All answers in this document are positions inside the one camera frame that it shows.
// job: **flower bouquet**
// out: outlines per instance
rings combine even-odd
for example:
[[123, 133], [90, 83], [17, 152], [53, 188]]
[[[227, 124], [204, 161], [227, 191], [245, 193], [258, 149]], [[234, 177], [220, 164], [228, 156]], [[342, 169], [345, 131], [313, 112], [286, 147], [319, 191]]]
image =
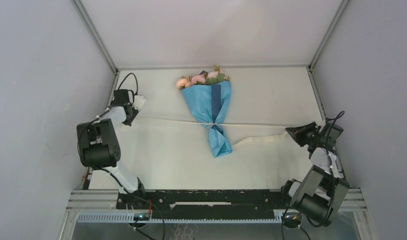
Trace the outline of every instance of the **flower bouquet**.
[[223, 127], [232, 96], [230, 77], [218, 66], [214, 71], [182, 76], [176, 87], [183, 94], [190, 113], [202, 126], [208, 128], [208, 143], [214, 158], [232, 153], [232, 145]]

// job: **white tabletop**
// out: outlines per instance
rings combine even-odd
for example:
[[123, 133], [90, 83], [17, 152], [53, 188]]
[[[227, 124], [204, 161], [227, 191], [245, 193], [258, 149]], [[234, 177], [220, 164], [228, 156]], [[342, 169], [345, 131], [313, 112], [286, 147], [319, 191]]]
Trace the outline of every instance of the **white tabletop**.
[[[195, 124], [148, 119], [195, 121], [175, 88], [181, 76], [210, 69], [133, 71], [147, 102], [132, 126], [116, 128], [121, 161], [146, 189], [279, 189], [287, 180], [302, 180], [311, 167], [306, 147], [299, 147], [284, 127], [225, 126], [232, 144], [247, 137], [269, 140], [233, 146], [233, 153], [213, 158], [207, 130]], [[226, 123], [302, 126], [322, 123], [304, 67], [225, 68], [232, 96]], [[131, 71], [121, 71], [118, 84]], [[131, 75], [122, 85], [135, 91]], [[94, 171], [90, 189], [117, 189], [106, 173]]]

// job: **white wall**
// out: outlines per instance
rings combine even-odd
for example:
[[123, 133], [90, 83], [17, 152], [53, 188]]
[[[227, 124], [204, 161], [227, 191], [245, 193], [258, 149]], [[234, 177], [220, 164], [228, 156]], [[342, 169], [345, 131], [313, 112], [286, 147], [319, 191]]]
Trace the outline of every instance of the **white wall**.
[[56, 238], [111, 82], [69, 0], [0, 0], [0, 239]]
[[309, 65], [341, 0], [83, 0], [119, 68]]
[[354, 0], [315, 73], [381, 240], [407, 240], [407, 0]]

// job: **rose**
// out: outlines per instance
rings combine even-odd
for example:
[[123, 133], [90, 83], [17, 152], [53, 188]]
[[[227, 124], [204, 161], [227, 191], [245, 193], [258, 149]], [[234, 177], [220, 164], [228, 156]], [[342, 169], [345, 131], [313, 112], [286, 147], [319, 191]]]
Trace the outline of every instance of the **rose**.
[[193, 86], [193, 85], [194, 85], [193, 82], [188, 81], [188, 82], [186, 82], [186, 84], [184, 85], [184, 87], [185, 87], [185, 88], [188, 88], [188, 87], [191, 87], [191, 86]]
[[187, 83], [188, 83], [187, 78], [180, 78], [180, 79], [177, 81], [177, 83], [175, 84], [175, 86], [176, 86], [178, 89], [181, 89], [181, 88], [184, 87]]
[[191, 82], [193, 84], [196, 84], [196, 83], [203, 83], [204, 84], [206, 81], [205, 81], [205, 77], [203, 75], [196, 75], [196, 76], [191, 78]]
[[215, 79], [217, 76], [218, 76], [217, 71], [212, 71], [212, 72], [208, 73], [208, 78], [209, 79]]

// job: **blue wrapping paper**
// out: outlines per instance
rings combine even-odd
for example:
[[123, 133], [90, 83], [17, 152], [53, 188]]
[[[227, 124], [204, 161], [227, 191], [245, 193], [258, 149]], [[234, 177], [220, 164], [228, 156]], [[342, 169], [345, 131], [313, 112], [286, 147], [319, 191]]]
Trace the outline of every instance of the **blue wrapping paper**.
[[[190, 113], [199, 123], [224, 123], [232, 96], [232, 84], [223, 81], [212, 85], [194, 85], [181, 90]], [[208, 128], [208, 144], [214, 158], [231, 154], [232, 145], [220, 125], [202, 124]]]

